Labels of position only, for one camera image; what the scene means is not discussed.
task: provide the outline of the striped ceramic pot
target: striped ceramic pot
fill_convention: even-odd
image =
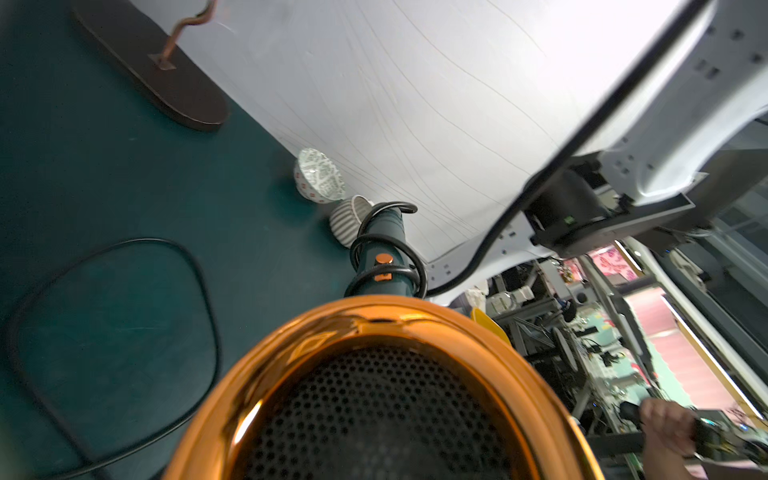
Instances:
[[[371,211],[373,205],[360,195],[342,200],[331,213],[330,223],[333,236],[349,248],[357,238],[357,230],[362,219]]]

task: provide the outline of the black handle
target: black handle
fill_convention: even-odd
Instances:
[[[633,403],[622,402],[619,405],[619,416],[624,420],[629,420],[634,423],[634,426],[638,429],[642,424],[642,421],[640,420],[640,406]]]

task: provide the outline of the patterned ceramic bowl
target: patterned ceramic bowl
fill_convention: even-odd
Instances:
[[[314,148],[299,152],[293,179],[302,197],[317,204],[328,204],[344,198],[344,179],[336,165]]]
[[[349,248],[357,238],[357,230],[360,228],[362,219],[372,208],[373,204],[360,195],[343,200],[333,209],[329,219],[333,236],[343,246]]]

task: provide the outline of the black power cord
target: black power cord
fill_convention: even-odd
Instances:
[[[373,218],[390,208],[397,208],[403,214],[414,214],[418,211],[418,207],[408,202],[385,202],[383,204],[376,204],[373,206],[370,212],[362,219],[360,227],[357,230],[357,238],[349,246],[349,261],[352,263],[352,267],[357,270],[360,266],[360,254],[363,247],[371,242],[378,242],[389,244],[392,247],[396,247],[403,252],[414,264],[411,268],[407,266],[399,265],[376,265],[362,273],[358,273],[355,278],[349,282],[349,285],[344,292],[344,296],[352,296],[355,294],[358,288],[368,280],[372,279],[376,275],[382,275],[384,273],[396,273],[403,275],[413,283],[415,292],[413,296],[416,298],[424,298],[427,294],[427,269],[424,261],[419,257],[416,252],[406,245],[404,242],[390,237],[389,235],[382,235],[380,233],[366,233],[368,225]]]
[[[163,427],[161,430],[139,440],[138,442],[135,442],[129,445],[128,447],[125,447],[124,449],[121,449],[118,452],[112,453],[103,458],[96,458],[96,456],[93,455],[91,452],[89,452],[89,449],[85,445],[83,445],[83,443],[78,439],[78,437],[75,435],[73,430],[69,427],[66,419],[56,410],[55,406],[53,406],[51,402],[45,398],[45,396],[35,386],[31,378],[27,374],[27,372],[24,370],[24,365],[22,364],[22,360],[18,351],[18,331],[19,331],[19,327],[27,319],[27,315],[29,314],[29,311],[35,305],[35,303],[42,297],[42,295],[45,293],[45,291],[48,288],[50,288],[54,283],[59,281],[64,275],[71,272],[72,270],[82,265],[83,263],[86,263],[89,260],[94,259],[95,257],[99,257],[101,255],[104,255],[114,250],[121,249],[123,247],[128,247],[131,245],[137,245],[142,243],[155,243],[159,245],[164,245],[166,247],[171,248],[172,250],[175,250],[187,261],[187,265],[189,265],[189,267],[194,272],[195,278],[197,280],[197,284],[200,287],[200,294],[202,295],[203,301],[205,302],[205,309],[208,313],[208,319],[210,321],[210,330],[214,338],[214,358],[215,358],[214,374],[210,379],[210,385],[206,389],[205,393],[200,397],[199,400],[197,400],[197,402],[195,402],[195,404],[190,409],[188,409],[179,418],[175,419],[173,422],[169,423],[168,425]],[[211,392],[211,390],[214,389],[214,386],[218,382],[219,375],[220,375],[221,340],[219,337],[216,317],[214,315],[214,309],[210,303],[208,286],[205,282],[205,278],[203,277],[203,270],[200,267],[200,264],[197,262],[197,260],[195,260],[195,258],[192,256],[192,253],[189,250],[187,250],[185,247],[183,247],[177,242],[174,242],[172,240],[166,240],[164,238],[142,237],[142,238],[131,238],[127,240],[122,240],[120,242],[113,243],[112,245],[109,245],[107,247],[91,252],[88,255],[85,255],[84,257],[81,257],[75,260],[74,262],[68,264],[58,272],[52,274],[45,281],[40,282],[36,286],[33,286],[14,305],[10,316],[5,322],[5,326],[3,328],[3,334],[4,334],[3,336],[5,337],[5,355],[8,357],[8,363],[16,379],[18,380],[18,384],[21,386],[22,390],[27,394],[29,399],[35,404],[38,410],[51,420],[54,427],[71,444],[72,448],[77,453],[81,462],[85,464],[81,467],[74,468],[66,472],[59,472],[53,475],[49,475],[43,478],[42,480],[66,480],[67,478],[74,478],[79,475],[83,475],[91,472],[93,472],[94,475],[100,480],[108,480],[109,475],[107,474],[106,471],[101,470],[102,468],[106,467],[107,465],[111,465],[115,462],[118,462],[123,458],[128,457],[129,455],[133,455],[134,453],[142,449],[147,448],[149,445],[154,444],[158,440],[164,438],[165,436],[174,432],[176,429],[178,429],[179,427],[184,425],[186,422],[188,422],[192,418],[194,413],[197,411],[197,409],[200,407],[200,405],[203,403],[203,401],[206,399],[206,397],[208,397],[208,394]]]
[[[493,243],[502,234],[509,222],[519,213],[528,208],[531,203],[541,195],[544,190],[557,178],[556,174],[568,166],[579,148],[602,126],[602,124],[621,106],[624,100],[634,91],[643,79],[647,77],[658,61],[669,51],[678,38],[685,32],[686,28],[696,19],[703,8],[709,3],[708,0],[690,0],[680,14],[664,30],[664,33],[654,42],[645,55],[632,68],[623,81],[611,92],[611,95],[603,104],[592,114],[568,140],[562,149],[552,158],[552,160],[541,169],[525,186],[520,195],[504,210],[504,213],[496,220],[491,229],[485,235],[482,242],[472,255],[469,263],[461,273],[441,286],[436,286],[427,292],[427,296],[435,296],[447,292],[451,288],[458,286],[461,282],[468,279],[485,255],[491,250]]]

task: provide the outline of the teal floor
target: teal floor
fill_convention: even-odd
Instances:
[[[0,8],[2,317],[51,271],[136,236],[176,240],[202,263],[225,369],[293,316],[340,298],[354,272],[327,227],[327,206],[299,196],[293,157],[230,106],[218,133],[188,130],[106,63],[74,28],[66,1]],[[40,387],[102,455],[192,405],[213,361],[194,277],[156,246],[67,275],[31,313],[21,350]],[[4,360],[0,389],[0,458],[13,455],[36,475],[77,466]],[[178,439],[109,472],[149,478]]]

